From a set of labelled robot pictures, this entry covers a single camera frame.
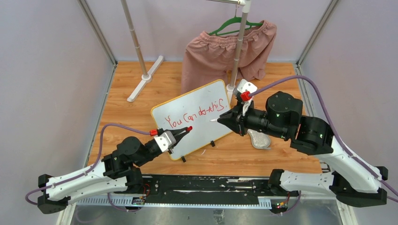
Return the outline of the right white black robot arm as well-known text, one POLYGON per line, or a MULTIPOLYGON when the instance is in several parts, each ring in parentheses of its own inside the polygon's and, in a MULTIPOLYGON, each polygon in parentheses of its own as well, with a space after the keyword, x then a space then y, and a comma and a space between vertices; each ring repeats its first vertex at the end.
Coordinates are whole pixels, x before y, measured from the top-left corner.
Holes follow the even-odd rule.
POLYGON ((290 142, 300 153, 314 156, 331 167, 330 172, 309 174, 274 169, 268 180, 269 192, 308 191, 334 196, 357 208, 385 205, 387 191, 381 186, 388 177, 384 166, 365 167, 343 150, 330 125, 323 119, 302 115, 303 102, 285 92, 266 101, 264 111, 245 106, 242 98, 217 122, 239 135, 254 130, 290 142))

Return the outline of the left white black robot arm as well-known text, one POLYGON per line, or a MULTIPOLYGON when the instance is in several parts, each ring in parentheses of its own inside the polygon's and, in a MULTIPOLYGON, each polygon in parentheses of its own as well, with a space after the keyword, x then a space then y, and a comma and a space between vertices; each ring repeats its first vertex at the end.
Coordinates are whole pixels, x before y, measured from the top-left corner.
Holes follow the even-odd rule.
POLYGON ((42 195, 37 199, 38 209, 43 214, 53 214, 94 195, 142 192, 147 186, 140 167, 165 152, 171 152, 191 130, 191 126, 155 129, 150 131, 152 139, 145 144, 137 137, 129 136, 111 154, 86 168, 58 177, 39 176, 38 187, 42 195))

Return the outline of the yellow framed whiteboard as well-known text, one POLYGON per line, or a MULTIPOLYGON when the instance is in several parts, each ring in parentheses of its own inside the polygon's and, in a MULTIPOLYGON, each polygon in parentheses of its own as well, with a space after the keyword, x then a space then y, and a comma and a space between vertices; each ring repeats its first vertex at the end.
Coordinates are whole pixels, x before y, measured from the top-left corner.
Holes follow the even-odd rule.
POLYGON ((154 106, 151 116, 162 129, 192 127, 169 156, 179 160, 231 133, 229 128, 214 121, 228 110, 230 101, 225 83, 219 79, 154 106))

